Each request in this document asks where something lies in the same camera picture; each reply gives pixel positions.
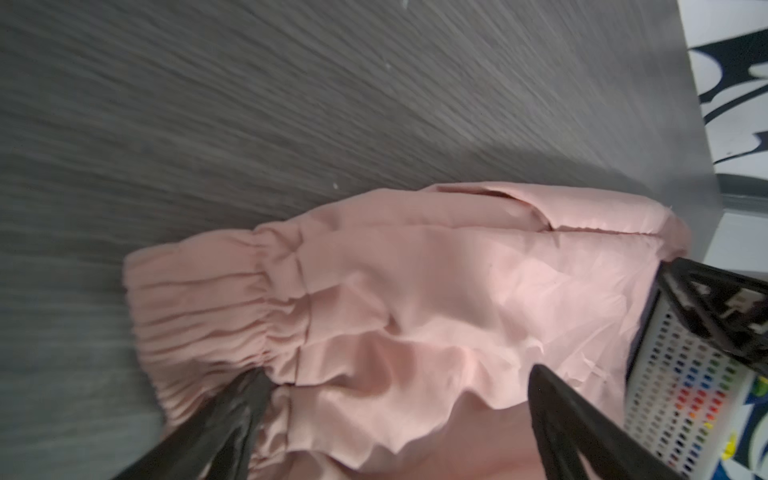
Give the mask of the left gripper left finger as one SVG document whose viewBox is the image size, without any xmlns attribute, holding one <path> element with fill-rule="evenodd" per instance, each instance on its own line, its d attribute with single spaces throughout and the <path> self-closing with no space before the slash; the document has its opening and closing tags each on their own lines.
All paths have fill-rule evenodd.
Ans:
<svg viewBox="0 0 768 480">
<path fill-rule="evenodd" d="M 261 368 L 241 373 L 116 478 L 246 479 L 274 388 Z"/>
</svg>

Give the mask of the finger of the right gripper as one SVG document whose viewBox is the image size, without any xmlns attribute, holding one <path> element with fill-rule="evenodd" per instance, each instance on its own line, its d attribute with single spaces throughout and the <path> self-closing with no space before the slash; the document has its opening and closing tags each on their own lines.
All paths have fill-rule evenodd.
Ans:
<svg viewBox="0 0 768 480">
<path fill-rule="evenodd" d="M 663 262 L 656 285 L 692 334 L 767 373 L 767 282 L 689 259 Z"/>
</svg>

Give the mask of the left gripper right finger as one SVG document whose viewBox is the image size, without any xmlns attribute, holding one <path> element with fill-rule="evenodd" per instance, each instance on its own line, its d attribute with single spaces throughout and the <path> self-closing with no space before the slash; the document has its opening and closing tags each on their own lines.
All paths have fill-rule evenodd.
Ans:
<svg viewBox="0 0 768 480">
<path fill-rule="evenodd" d="M 548 367 L 536 364 L 528 404 L 538 452 L 549 479 L 679 479 Z"/>
</svg>

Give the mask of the white plastic basket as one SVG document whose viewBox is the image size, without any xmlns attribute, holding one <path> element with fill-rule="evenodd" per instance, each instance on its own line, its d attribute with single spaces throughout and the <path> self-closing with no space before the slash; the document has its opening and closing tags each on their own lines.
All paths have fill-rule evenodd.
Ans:
<svg viewBox="0 0 768 480">
<path fill-rule="evenodd" d="M 713 479 L 737 409 L 762 377 L 684 328 L 660 293 L 629 370 L 625 431 L 685 479 Z"/>
</svg>

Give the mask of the pink shorts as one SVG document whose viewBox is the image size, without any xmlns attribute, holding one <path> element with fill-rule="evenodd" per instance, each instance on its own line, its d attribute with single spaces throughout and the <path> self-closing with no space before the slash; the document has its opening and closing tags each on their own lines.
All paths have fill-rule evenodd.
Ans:
<svg viewBox="0 0 768 480">
<path fill-rule="evenodd" d="M 614 422 L 684 222 L 641 196 L 381 189 L 128 255 L 139 362 L 177 429 L 239 373 L 276 388 L 253 479 L 540 479 L 533 366 Z"/>
</svg>

